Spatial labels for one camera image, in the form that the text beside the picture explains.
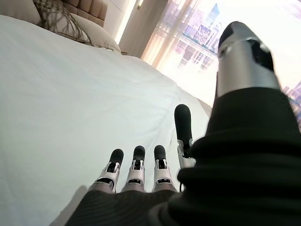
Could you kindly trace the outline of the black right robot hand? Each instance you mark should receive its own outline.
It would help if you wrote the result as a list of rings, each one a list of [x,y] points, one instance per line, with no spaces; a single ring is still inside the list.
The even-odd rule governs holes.
[[[186,105],[174,111],[177,192],[165,150],[154,155],[154,190],[130,174],[113,192],[123,153],[115,150],[67,221],[69,226],[298,226],[301,223],[301,133],[281,91],[270,51],[242,22],[223,31],[210,120],[192,141]]]

